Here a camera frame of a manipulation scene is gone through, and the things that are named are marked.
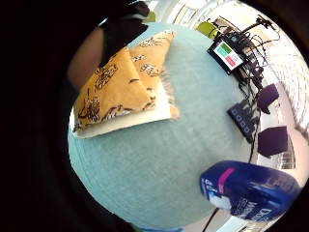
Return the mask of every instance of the folded towel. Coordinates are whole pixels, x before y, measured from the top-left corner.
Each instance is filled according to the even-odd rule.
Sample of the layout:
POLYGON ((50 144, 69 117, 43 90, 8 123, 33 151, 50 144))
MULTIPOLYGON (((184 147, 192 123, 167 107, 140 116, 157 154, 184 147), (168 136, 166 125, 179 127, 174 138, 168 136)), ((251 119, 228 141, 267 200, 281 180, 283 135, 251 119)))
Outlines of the folded towel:
POLYGON ((74 135, 91 137, 179 117, 179 110, 171 102, 171 88, 162 83, 166 82, 162 78, 163 65, 173 38, 172 31, 158 33, 132 49, 122 48, 106 65, 97 68, 72 108, 74 135), (128 114, 131 116, 115 120, 128 114))

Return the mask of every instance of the person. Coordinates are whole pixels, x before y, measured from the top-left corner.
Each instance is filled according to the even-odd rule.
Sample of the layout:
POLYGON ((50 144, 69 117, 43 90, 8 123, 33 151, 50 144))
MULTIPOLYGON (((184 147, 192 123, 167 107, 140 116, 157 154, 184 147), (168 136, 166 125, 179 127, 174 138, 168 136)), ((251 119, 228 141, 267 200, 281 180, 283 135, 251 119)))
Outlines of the person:
POLYGON ((142 18, 150 11, 144 2, 125 4, 121 12, 96 26, 71 58, 67 74, 76 90, 97 67, 104 66, 113 54, 146 31, 148 26, 142 18))

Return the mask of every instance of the screen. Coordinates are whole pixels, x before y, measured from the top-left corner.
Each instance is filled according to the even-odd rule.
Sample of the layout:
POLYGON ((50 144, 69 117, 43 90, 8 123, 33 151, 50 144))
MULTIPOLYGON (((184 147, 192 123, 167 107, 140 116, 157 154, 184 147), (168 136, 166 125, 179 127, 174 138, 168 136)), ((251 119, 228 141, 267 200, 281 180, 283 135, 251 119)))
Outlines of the screen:
POLYGON ((230 71, 242 64, 241 58, 224 41, 220 42, 213 51, 228 66, 230 71))

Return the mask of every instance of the green chair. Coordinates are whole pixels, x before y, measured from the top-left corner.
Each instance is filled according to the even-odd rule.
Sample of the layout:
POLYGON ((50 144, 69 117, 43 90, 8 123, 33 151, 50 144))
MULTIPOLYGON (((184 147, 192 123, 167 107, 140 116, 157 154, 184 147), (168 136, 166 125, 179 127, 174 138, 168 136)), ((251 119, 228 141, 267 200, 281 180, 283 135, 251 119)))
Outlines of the green chair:
POLYGON ((155 12, 149 12, 148 16, 143 20, 143 22, 155 22, 155 12))
POLYGON ((218 34, 218 28, 211 22, 204 21, 201 22, 200 25, 196 28, 197 31, 201 32, 205 36, 211 38, 212 40, 217 36, 218 34))

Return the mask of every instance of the purple chair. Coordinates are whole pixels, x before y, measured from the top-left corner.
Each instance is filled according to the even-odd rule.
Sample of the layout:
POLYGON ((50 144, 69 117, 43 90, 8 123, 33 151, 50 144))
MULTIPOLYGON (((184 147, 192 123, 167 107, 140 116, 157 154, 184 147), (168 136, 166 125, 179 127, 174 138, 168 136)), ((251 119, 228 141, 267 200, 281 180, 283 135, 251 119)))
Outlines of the purple chair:
POLYGON ((258 133, 258 152, 267 157, 288 150, 287 127, 267 128, 258 133))
POLYGON ((277 88, 274 84, 270 84, 263 88, 258 97, 257 106, 265 114, 270 114, 268 106, 279 98, 277 88))

